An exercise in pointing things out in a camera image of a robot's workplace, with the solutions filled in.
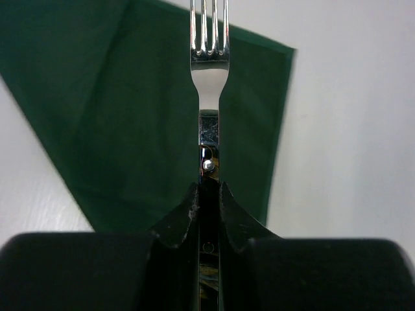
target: fabric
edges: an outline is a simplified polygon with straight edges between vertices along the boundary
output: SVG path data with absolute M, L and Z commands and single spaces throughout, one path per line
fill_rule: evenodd
M 221 179 L 260 222 L 294 50 L 231 27 Z M 96 231 L 135 232 L 198 176 L 189 12 L 151 0 L 0 2 L 0 72 Z

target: metal screw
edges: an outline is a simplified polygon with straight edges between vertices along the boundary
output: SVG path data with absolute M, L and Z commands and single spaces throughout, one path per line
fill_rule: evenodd
M 212 254 L 215 250 L 215 246 L 212 243 L 208 242 L 203 244 L 202 249 L 206 254 Z
M 213 162 L 212 159 L 207 159 L 207 160 L 203 161 L 202 168 L 206 172 L 211 172 L 215 168 L 215 162 Z

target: fork tine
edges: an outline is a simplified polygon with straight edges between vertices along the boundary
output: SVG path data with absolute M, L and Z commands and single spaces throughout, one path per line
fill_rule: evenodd
M 206 14 L 206 0 L 202 0 L 202 43 L 201 50 L 206 52 L 208 46 L 208 17 Z
M 218 0 L 212 0 L 212 51 L 218 49 Z
M 229 8 L 228 0 L 223 3 L 223 51 L 229 49 Z
M 195 0 L 190 0 L 190 48 L 196 50 L 196 12 Z

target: metal fork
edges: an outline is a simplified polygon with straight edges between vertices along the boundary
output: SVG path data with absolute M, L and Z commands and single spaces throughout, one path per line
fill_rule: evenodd
M 223 44 L 219 43 L 217 0 L 212 0 L 208 47 L 206 0 L 202 1 L 200 48 L 196 46 L 195 0 L 190 1 L 190 70 L 199 94 L 200 176 L 219 180 L 219 97 L 228 79 L 230 44 L 228 0 L 224 0 Z
M 217 0 L 212 0 L 212 39 L 208 47 L 206 0 L 202 0 L 200 48 L 196 46 L 195 0 L 190 1 L 190 70 L 199 94 L 199 299 L 200 311 L 219 310 L 219 98 L 229 72 L 228 0 L 219 46 Z

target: green cloth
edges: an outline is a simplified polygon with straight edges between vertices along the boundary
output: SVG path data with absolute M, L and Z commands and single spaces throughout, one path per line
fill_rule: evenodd
M 265 222 L 294 50 L 231 27 L 221 178 Z M 150 227 L 198 176 L 189 12 L 151 0 L 0 2 L 0 70 L 97 231 Z

